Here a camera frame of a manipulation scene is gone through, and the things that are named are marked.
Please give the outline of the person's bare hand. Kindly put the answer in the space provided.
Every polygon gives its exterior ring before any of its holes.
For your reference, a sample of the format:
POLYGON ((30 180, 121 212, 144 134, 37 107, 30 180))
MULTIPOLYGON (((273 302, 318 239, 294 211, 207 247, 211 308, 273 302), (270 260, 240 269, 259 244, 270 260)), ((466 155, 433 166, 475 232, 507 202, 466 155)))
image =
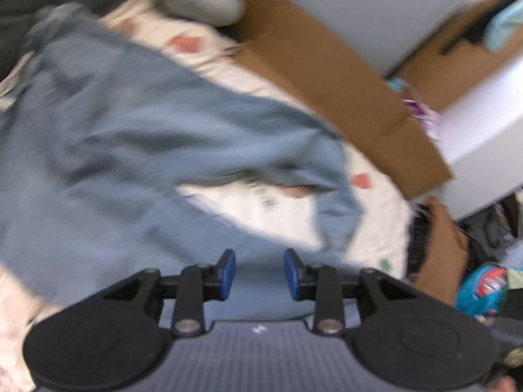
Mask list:
POLYGON ((426 256, 413 286, 453 306, 469 260, 469 239, 435 196, 429 196, 426 204, 432 212, 432 228, 426 256))

